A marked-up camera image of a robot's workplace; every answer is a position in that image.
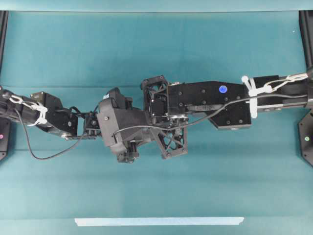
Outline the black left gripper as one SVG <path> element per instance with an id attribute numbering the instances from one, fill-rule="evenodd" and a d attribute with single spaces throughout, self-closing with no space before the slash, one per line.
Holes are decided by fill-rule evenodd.
<path id="1" fill-rule="evenodd" d="M 133 163 L 139 157 L 137 148 L 154 140 L 146 126 L 143 110 L 120 109 L 113 106 L 113 99 L 106 98 L 98 103 L 99 112 L 84 127 L 87 131 L 100 131 L 104 145 L 117 156 L 120 163 Z"/>

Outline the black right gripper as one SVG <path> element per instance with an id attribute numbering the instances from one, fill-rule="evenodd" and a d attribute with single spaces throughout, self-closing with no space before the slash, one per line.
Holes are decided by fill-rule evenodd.
<path id="1" fill-rule="evenodd" d="M 163 130 L 183 130 L 188 126 L 188 84 L 170 83 L 164 75 L 142 81 L 143 110 L 148 123 Z"/>

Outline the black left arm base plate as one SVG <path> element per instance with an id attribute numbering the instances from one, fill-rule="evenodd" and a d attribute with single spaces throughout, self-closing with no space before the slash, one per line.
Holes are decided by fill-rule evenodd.
<path id="1" fill-rule="evenodd" d="M 7 156 L 10 130 L 11 122 L 6 118 L 0 118 L 0 160 Z"/>

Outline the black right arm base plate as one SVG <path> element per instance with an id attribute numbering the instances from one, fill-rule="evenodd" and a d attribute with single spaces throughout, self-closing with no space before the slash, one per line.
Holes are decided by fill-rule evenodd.
<path id="1" fill-rule="evenodd" d="M 313 111 L 310 110 L 298 123 L 301 155 L 310 165 L 313 165 Z"/>

